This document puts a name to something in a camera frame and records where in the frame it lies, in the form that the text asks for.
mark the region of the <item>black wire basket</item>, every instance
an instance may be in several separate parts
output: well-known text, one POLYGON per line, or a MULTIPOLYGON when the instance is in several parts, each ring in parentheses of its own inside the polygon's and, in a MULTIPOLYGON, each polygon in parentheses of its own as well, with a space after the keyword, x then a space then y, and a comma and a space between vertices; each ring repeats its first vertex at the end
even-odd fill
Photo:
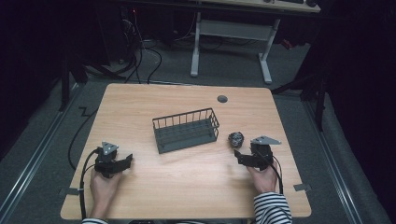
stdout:
POLYGON ((212 108, 152 120, 158 151, 161 153, 216 142, 219 121, 212 108))

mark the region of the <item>person's left hand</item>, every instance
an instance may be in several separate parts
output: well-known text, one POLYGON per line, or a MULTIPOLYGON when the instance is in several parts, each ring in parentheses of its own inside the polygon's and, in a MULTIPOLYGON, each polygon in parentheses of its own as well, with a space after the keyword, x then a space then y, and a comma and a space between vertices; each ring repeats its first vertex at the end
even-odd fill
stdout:
POLYGON ((92 169, 90 187, 93 197, 93 208, 90 217, 106 218, 106 213, 116 195, 117 185, 121 176, 122 173, 117 173, 112 178, 105 178, 101 173, 92 169))

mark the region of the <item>person's right hand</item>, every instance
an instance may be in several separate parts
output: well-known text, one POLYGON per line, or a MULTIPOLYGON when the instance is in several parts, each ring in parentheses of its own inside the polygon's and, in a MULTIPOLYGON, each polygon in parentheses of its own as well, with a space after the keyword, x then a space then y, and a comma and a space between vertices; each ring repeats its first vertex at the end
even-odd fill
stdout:
POLYGON ((254 167, 247 166, 247 170, 250 172, 251 177, 253 178, 254 187, 260 194, 276 191, 277 176, 276 172, 271 166, 268 166, 263 171, 259 171, 254 167))

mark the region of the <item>gray carpet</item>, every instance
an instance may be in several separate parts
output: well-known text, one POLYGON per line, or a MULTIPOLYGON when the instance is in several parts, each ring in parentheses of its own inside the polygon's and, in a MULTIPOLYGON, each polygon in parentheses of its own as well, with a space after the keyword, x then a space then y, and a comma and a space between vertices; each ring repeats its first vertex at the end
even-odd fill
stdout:
MULTIPOLYGON (((210 86, 243 86, 266 87, 274 89, 293 80, 309 47, 297 47, 286 50, 274 45, 268 63, 274 83, 265 85, 256 52, 261 43, 237 46, 223 44, 216 50, 201 51, 200 74, 190 77, 191 48, 189 42, 174 45, 172 48, 158 44, 153 49, 162 55, 162 64, 151 77, 152 83, 157 81, 186 83, 210 86)), ((139 77, 143 82, 159 63, 160 58, 148 50, 153 43, 146 43, 143 50, 143 60, 139 68, 139 77)), ((214 48, 216 44, 207 44, 205 48, 214 48)), ((64 120, 54 135, 49 151, 36 171, 31 183, 13 210, 8 223, 79 223, 79 221, 62 220, 60 211, 64 202, 63 189, 68 188, 74 171, 67 160, 67 149, 78 127, 86 117, 82 109, 87 107, 87 114, 94 111, 100 104, 108 83, 114 82, 103 77, 90 77, 82 88, 81 94, 71 104, 64 120)), ((136 83, 136 75, 131 83, 136 83)), ((276 106, 284 125, 290 147, 296 160, 300 175, 305 184, 312 189, 307 192, 312 207, 312 215, 306 218, 295 218, 294 223, 349 223, 346 211, 337 194, 330 175, 321 144, 311 124, 310 116, 300 102, 296 91, 287 91, 276 95, 276 106)), ((60 85, 57 85, 50 98, 30 119, 28 127, 8 155, 1 161, 0 169, 0 202, 3 202, 21 174, 23 168, 35 152, 45 131, 58 114, 60 106, 60 85)), ((93 119, 83 127, 72 147, 72 161, 77 164, 81 150, 88 137, 93 119)), ((376 201, 370 184, 365 179, 359 163, 354 159, 350 148, 343 137, 342 130, 332 112, 330 100, 326 101, 323 125, 325 136, 343 177, 350 187, 357 207, 360 209, 363 223, 390 223, 382 206, 376 201)), ((126 220, 113 223, 128 223, 126 220)))

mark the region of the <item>black and white striped sleeve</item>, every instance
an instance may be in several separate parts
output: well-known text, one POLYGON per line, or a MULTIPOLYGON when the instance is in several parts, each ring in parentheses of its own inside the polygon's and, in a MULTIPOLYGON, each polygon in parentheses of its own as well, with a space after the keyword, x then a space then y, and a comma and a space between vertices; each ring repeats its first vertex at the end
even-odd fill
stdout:
POLYGON ((266 192, 254 198, 257 224, 291 223, 291 212, 285 196, 266 192))
POLYGON ((81 224, 107 224, 107 222, 98 218, 85 218, 81 224))

